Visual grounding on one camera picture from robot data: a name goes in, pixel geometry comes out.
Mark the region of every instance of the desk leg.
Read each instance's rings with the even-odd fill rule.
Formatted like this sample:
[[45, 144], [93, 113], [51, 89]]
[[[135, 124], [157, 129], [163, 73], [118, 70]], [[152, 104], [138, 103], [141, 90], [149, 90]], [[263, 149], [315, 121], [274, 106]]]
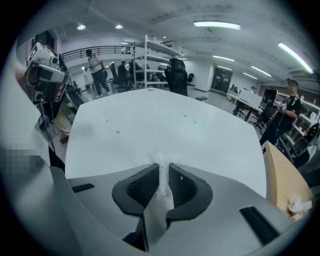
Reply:
[[251, 113], [252, 113], [252, 108], [250, 107], [250, 110], [249, 110], [249, 113], [246, 115], [244, 121], [248, 121], [249, 117], [251, 116]]
[[237, 114], [238, 114], [238, 112], [239, 112], [239, 109], [240, 109], [240, 104], [237, 104], [237, 105], [235, 106], [235, 109], [233, 110], [233, 115], [234, 115], [234, 116], [237, 116]]

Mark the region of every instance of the white and black device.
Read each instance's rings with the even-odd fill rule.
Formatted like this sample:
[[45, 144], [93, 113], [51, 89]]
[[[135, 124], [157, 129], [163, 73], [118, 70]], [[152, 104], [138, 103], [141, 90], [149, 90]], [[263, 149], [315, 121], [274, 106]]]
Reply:
[[[25, 66], [28, 96], [34, 104], [61, 100], [70, 75], [60, 54], [53, 53], [48, 46], [37, 42], [26, 58]], [[56, 99], [59, 90], [62, 93]]]

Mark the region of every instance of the round ceiling light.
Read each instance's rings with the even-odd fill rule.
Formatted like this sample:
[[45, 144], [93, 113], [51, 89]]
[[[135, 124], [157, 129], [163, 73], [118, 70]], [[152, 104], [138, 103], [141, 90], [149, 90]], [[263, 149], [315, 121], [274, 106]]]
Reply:
[[85, 28], [86, 28], [85, 25], [80, 25], [80, 26], [77, 27], [78, 30], [84, 30]]

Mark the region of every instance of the person in white shirt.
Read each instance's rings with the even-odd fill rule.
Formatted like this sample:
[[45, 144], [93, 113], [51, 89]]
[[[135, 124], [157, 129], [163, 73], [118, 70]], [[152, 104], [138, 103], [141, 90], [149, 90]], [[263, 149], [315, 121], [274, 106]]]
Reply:
[[100, 86], [102, 86], [107, 92], [109, 91], [106, 85], [105, 76], [103, 74], [104, 64], [102, 60], [92, 52], [91, 49], [87, 49], [85, 53], [88, 57], [89, 69], [91, 71], [96, 92], [98, 93], [98, 95], [95, 97], [97, 99], [102, 97]]

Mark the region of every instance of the black slot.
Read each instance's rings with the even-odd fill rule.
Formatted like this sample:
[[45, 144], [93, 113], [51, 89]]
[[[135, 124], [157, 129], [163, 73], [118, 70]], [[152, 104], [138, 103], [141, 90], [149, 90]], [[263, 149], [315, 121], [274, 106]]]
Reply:
[[73, 190], [74, 193], [78, 193], [78, 192], [81, 192], [81, 191], [92, 189], [94, 187], [95, 187], [94, 185], [88, 183], [88, 184], [83, 184], [83, 185], [79, 185], [79, 186], [73, 186], [72, 190]]
[[242, 208], [240, 213], [264, 246], [279, 236], [279, 233], [255, 207]]

